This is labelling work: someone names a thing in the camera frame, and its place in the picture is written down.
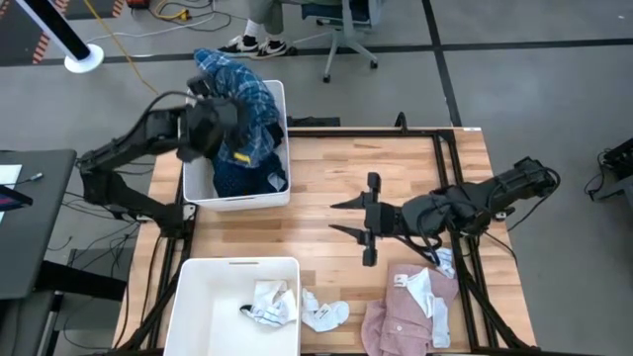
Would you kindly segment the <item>dark tablet screen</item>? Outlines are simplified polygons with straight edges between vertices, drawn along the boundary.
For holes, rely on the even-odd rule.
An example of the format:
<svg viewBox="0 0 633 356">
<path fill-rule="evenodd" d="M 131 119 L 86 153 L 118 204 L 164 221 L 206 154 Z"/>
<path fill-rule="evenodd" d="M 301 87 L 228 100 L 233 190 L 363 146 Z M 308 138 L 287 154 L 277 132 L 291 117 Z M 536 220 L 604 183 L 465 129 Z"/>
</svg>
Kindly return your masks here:
<svg viewBox="0 0 633 356">
<path fill-rule="evenodd" d="M 0 185 L 0 213 L 29 207 L 32 204 L 32 198 L 5 185 Z"/>
</svg>

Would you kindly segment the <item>person's feet in sneakers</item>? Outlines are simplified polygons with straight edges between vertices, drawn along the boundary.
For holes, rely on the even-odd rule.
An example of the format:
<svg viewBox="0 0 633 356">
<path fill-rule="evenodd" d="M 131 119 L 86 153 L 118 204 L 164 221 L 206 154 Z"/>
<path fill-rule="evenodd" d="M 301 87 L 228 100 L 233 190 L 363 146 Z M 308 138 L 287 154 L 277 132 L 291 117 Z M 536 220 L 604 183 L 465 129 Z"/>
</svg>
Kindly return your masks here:
<svg viewBox="0 0 633 356">
<path fill-rule="evenodd" d="M 283 5 L 291 3 L 291 0 L 247 0 L 249 15 L 243 33 L 218 51 L 253 59 L 284 55 L 289 45 L 284 37 Z"/>
</svg>

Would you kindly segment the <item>white ankle sock with label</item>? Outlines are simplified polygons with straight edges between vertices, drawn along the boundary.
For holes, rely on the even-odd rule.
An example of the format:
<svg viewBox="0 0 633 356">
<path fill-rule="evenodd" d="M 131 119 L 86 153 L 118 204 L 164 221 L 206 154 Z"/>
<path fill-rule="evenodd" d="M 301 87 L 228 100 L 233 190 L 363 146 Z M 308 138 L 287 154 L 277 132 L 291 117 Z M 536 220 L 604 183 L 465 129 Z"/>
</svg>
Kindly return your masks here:
<svg viewBox="0 0 633 356">
<path fill-rule="evenodd" d="M 301 321 L 314 332 L 332 331 L 345 323 L 349 315 L 350 307 L 347 302 L 321 304 L 312 292 L 302 288 Z"/>
</svg>

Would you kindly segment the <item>long white sock with label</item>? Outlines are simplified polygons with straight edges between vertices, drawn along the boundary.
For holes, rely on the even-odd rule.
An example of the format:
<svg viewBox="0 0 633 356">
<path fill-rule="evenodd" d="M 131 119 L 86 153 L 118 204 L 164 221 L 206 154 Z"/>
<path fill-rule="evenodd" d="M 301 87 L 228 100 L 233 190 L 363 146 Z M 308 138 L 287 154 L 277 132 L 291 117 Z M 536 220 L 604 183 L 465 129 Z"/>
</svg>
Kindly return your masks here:
<svg viewBox="0 0 633 356">
<path fill-rule="evenodd" d="M 394 286 L 406 288 L 427 318 L 432 319 L 432 345 L 434 348 L 448 348 L 451 344 L 449 311 L 443 298 L 432 291 L 429 270 L 424 268 L 418 274 L 408 276 L 396 274 Z"/>
</svg>

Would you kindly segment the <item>white cloth with thin stripes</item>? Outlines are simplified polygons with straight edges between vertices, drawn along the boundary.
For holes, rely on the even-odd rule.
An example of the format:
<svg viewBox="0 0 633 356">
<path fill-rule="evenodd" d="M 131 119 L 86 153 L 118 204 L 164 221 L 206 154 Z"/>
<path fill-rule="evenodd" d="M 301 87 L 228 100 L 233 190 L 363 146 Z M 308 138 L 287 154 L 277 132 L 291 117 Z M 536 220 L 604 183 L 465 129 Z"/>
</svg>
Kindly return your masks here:
<svg viewBox="0 0 633 356">
<path fill-rule="evenodd" d="M 274 328 L 285 326 L 295 321 L 299 316 L 297 299 L 292 289 L 272 300 L 254 300 L 250 305 L 243 305 L 239 311 L 257 323 Z"/>
</svg>

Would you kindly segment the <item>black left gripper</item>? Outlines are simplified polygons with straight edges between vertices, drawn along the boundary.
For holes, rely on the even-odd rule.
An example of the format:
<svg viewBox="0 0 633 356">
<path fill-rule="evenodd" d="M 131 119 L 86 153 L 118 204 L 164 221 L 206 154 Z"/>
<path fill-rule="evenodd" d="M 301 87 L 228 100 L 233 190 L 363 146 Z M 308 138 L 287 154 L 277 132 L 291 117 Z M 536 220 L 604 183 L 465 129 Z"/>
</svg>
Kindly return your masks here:
<svg viewBox="0 0 633 356">
<path fill-rule="evenodd" d="M 189 105 L 181 119 L 177 156 L 192 161 L 204 156 L 215 158 L 224 143 L 230 152 L 238 150 L 238 102 L 219 94 L 212 76 L 201 74 L 187 81 L 195 104 Z"/>
</svg>

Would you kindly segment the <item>black flat bar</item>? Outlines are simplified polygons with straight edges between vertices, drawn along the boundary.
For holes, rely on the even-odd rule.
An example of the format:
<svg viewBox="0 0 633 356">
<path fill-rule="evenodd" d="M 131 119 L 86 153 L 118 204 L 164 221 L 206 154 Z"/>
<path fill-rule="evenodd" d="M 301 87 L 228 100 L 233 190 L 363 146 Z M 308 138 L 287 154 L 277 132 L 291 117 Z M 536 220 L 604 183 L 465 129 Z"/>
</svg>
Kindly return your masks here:
<svg viewBox="0 0 633 356">
<path fill-rule="evenodd" d="M 288 116 L 286 122 L 289 128 L 335 128 L 340 126 L 338 117 L 293 118 Z"/>
</svg>

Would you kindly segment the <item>grey office chair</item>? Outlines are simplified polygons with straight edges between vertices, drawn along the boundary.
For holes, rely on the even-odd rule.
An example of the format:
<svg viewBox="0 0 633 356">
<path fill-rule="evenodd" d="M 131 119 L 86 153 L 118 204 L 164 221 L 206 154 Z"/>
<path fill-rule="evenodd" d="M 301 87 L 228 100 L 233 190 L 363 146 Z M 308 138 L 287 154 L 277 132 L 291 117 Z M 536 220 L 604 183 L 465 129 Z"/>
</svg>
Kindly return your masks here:
<svg viewBox="0 0 633 356">
<path fill-rule="evenodd" d="M 328 28 L 327 32 L 293 41 L 290 53 L 298 53 L 297 45 L 320 38 L 330 38 L 329 53 L 322 75 L 324 83 L 330 82 L 330 68 L 342 47 L 369 60 L 370 68 L 377 69 L 379 61 L 369 49 L 359 43 L 360 33 L 371 33 L 380 23 L 384 0 L 341 0 L 341 5 L 329 6 L 306 4 L 301 6 L 302 19 L 315 18 L 316 24 Z"/>
</svg>

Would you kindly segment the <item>navy dotted garment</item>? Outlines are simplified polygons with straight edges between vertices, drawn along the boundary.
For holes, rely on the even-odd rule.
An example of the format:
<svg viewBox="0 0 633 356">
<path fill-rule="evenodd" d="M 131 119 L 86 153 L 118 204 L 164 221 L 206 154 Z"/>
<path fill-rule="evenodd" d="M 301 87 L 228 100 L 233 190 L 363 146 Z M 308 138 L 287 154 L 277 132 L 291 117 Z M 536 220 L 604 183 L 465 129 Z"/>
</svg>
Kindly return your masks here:
<svg viewBox="0 0 633 356">
<path fill-rule="evenodd" d="M 286 171 L 276 153 L 271 153 L 255 168 L 242 167 L 214 159 L 213 183 L 219 198 L 284 192 L 289 187 Z"/>
</svg>

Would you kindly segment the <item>pink button shirt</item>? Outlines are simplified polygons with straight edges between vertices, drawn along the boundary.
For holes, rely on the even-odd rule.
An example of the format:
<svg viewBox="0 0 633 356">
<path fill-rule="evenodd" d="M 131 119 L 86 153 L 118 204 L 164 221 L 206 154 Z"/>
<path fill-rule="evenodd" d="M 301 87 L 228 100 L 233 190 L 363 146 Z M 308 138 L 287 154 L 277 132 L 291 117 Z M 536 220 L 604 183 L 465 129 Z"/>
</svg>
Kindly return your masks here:
<svg viewBox="0 0 633 356">
<path fill-rule="evenodd" d="M 367 304 L 361 326 L 361 340 L 369 356 L 425 356 L 433 347 L 432 319 L 424 315 L 406 288 L 394 286 L 396 274 L 412 276 L 424 268 L 411 264 L 389 267 L 386 295 Z M 457 281 L 427 269 L 434 295 L 444 299 L 449 311 L 458 292 Z"/>
</svg>

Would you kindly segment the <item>white cloth with blue grid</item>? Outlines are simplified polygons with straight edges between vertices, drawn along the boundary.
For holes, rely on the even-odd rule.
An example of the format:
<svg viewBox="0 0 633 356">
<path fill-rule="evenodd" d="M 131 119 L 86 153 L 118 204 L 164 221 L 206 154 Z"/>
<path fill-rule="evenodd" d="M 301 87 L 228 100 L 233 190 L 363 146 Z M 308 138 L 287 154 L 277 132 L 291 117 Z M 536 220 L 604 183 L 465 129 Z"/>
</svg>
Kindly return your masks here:
<svg viewBox="0 0 633 356">
<path fill-rule="evenodd" d="M 440 247 L 434 249 L 432 252 L 424 252 L 423 256 L 426 257 L 435 269 L 449 279 L 456 277 L 456 271 L 453 266 L 453 252 L 446 247 Z"/>
</svg>

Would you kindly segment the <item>blue plaid shirt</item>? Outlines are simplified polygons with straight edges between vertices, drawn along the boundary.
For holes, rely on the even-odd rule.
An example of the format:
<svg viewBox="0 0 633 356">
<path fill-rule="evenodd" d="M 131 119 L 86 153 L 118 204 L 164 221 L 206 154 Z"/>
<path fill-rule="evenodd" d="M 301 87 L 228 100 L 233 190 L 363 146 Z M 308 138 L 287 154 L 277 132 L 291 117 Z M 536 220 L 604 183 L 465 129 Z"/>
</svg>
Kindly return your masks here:
<svg viewBox="0 0 633 356">
<path fill-rule="evenodd" d="M 223 52 L 197 48 L 193 57 L 211 95 L 235 100 L 246 114 L 245 128 L 240 129 L 245 144 L 233 148 L 224 143 L 219 159 L 246 168 L 260 166 L 283 138 L 274 96 L 255 72 Z"/>
</svg>

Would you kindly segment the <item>plain white garment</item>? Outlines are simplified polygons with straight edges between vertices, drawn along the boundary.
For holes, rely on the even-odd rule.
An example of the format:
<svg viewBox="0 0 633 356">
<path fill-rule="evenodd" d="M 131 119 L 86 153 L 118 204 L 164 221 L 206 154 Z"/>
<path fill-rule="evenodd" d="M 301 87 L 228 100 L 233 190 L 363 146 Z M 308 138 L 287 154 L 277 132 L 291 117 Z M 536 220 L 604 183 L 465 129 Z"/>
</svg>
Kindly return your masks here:
<svg viewBox="0 0 633 356">
<path fill-rule="evenodd" d="M 281 297 L 288 290 L 285 280 L 260 280 L 255 282 L 254 300 L 272 300 Z"/>
</svg>

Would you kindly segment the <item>white paper sheet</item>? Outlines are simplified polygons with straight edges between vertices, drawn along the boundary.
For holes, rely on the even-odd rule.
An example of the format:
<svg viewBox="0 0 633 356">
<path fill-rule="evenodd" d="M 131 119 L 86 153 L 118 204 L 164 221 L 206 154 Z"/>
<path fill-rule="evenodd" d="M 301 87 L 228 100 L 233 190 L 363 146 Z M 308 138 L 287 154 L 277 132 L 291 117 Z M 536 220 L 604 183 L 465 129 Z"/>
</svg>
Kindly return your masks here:
<svg viewBox="0 0 633 356">
<path fill-rule="evenodd" d="M 0 187 L 13 189 L 20 183 L 21 164 L 0 164 Z"/>
</svg>

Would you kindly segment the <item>black aluminium table frame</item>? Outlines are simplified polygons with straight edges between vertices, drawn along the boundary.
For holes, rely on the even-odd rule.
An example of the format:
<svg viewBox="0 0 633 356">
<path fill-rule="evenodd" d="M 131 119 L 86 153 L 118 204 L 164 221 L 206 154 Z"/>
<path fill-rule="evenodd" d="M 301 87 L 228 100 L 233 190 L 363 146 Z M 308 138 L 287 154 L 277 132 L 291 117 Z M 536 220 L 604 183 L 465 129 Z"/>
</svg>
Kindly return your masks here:
<svg viewBox="0 0 633 356">
<path fill-rule="evenodd" d="M 291 194 L 278 208 L 196 211 L 187 240 L 163 239 L 147 223 L 136 240 L 129 287 L 114 341 L 123 344 L 139 328 L 187 257 L 290 256 L 299 262 L 302 284 L 324 302 L 343 300 L 351 315 L 340 328 L 316 333 L 304 328 L 301 349 L 309 356 L 361 356 L 361 323 L 368 302 L 384 295 L 388 267 L 418 256 L 393 239 L 378 243 L 378 263 L 365 267 L 362 249 L 342 232 L 360 227 L 364 215 L 343 210 L 369 172 L 382 178 L 382 199 L 399 205 L 439 186 L 479 182 L 493 174 L 478 128 L 293 128 L 290 131 Z"/>
</svg>

